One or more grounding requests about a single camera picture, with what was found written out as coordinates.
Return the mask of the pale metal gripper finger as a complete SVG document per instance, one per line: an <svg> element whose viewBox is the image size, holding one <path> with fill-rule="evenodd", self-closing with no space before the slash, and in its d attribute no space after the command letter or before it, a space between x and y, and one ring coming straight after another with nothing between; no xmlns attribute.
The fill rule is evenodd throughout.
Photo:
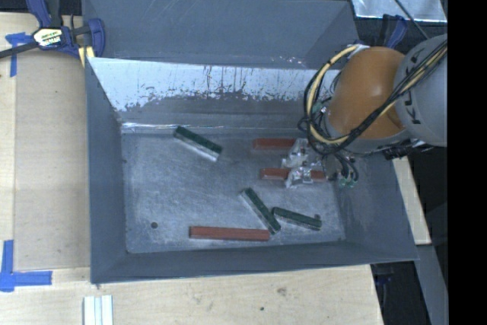
<svg viewBox="0 0 487 325"><path fill-rule="evenodd" d="M281 167L298 168L308 164L310 156L310 146L307 139L296 139L287 155L282 159Z"/></svg>
<svg viewBox="0 0 487 325"><path fill-rule="evenodd" d="M315 170L311 166L302 164L297 167L291 167L285 178L285 187L292 188L301 184L314 184L324 181L324 173L321 170Z"/></svg>

